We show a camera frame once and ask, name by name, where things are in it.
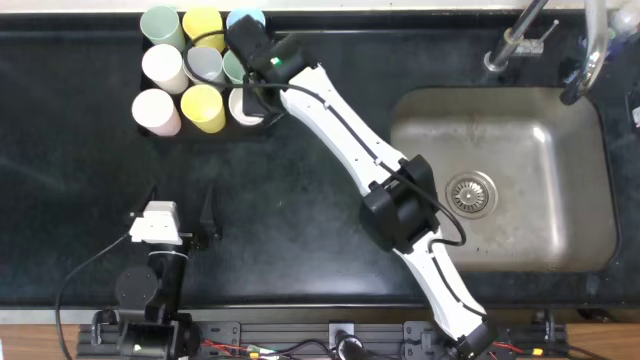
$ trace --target black countertop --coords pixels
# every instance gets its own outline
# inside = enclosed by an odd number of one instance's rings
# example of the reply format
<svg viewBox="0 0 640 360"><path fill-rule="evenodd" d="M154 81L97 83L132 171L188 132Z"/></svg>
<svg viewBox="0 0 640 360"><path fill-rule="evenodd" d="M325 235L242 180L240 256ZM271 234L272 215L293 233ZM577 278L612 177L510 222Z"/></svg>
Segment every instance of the black countertop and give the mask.
<svg viewBox="0 0 640 360"><path fill-rule="evenodd" d="M322 59L336 88L383 139L395 103L420 87L561 86L579 59L581 14L547 14L561 26L542 58L487 75L481 59L515 14L274 16L278 30ZM400 258L358 221L360 195L304 125L283 118L262 137L157 143L130 115L139 91L136 16L12 16L0 26L0 306L51 306L62 278L126 231L123 217L157 184L197 217L215 188L224 239L193 255L185 307L229 304L424 304ZM390 31L390 28L401 29ZM489 307L640 304L640 143L625 93L640 79L640 46L607 64L592 100L602 115L620 251L594 273L466 273ZM115 304L127 266L144 245L120 245L67 288L69 306Z"/></svg>

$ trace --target faucet handle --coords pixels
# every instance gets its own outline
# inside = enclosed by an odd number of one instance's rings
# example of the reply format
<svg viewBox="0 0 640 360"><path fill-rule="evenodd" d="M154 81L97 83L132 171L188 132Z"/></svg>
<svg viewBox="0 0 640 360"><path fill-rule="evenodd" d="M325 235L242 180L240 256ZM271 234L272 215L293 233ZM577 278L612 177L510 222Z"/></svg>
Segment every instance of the faucet handle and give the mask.
<svg viewBox="0 0 640 360"><path fill-rule="evenodd" d="M560 24L560 21L557 19L553 20L553 24L549 30L547 30L540 39L522 39L513 55L519 57L538 57L542 55L544 52L544 41L558 24Z"/></svg>

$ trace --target yellow cup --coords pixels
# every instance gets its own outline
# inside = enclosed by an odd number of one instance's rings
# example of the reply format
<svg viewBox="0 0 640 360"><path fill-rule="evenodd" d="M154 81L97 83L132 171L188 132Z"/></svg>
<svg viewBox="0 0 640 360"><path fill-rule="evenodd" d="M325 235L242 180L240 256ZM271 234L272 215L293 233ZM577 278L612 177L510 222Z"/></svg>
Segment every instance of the yellow cup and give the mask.
<svg viewBox="0 0 640 360"><path fill-rule="evenodd" d="M223 30L222 16L213 6L198 7L187 11L182 18L182 28L191 39L210 31ZM212 47L222 53L224 50L224 35L211 35L198 41L194 46Z"/></svg>
<svg viewBox="0 0 640 360"><path fill-rule="evenodd" d="M222 95L210 85L188 88L182 95L180 108L200 130L209 134L222 130L226 123Z"/></svg>

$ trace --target sink basin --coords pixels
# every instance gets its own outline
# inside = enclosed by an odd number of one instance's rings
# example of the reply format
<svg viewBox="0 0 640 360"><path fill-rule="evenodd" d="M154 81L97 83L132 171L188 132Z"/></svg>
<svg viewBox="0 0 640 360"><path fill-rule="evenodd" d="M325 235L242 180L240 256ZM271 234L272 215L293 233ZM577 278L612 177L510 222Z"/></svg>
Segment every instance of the sink basin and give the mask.
<svg viewBox="0 0 640 360"><path fill-rule="evenodd" d="M467 245L449 248L473 271L605 267L617 234L600 118L560 89L446 88L405 95L391 144L421 154ZM445 237L459 239L439 214Z"/></svg>

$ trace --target blue object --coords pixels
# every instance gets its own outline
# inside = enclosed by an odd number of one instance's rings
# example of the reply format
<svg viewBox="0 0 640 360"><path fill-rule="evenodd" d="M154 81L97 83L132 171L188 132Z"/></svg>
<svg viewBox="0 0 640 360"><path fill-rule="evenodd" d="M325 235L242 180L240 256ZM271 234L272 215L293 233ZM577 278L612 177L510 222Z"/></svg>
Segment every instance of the blue object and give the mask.
<svg viewBox="0 0 640 360"><path fill-rule="evenodd" d="M232 12L229 13L229 16L227 16L227 29L229 28L229 26L233 25L238 20L245 17L245 15L251 16L255 20L261 22L262 25L266 26L266 19L264 17L264 13L260 9L240 8L240 9L233 10Z"/></svg>

